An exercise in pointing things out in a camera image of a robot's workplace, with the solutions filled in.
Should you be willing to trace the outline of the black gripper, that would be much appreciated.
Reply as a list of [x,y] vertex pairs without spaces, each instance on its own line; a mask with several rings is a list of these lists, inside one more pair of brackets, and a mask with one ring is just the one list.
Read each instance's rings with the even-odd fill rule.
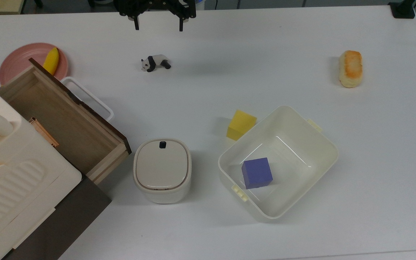
[[195,18],[194,0],[115,0],[114,6],[121,16],[133,18],[134,28],[140,29],[139,15],[147,10],[168,10],[179,19],[179,31],[183,31],[184,18]]

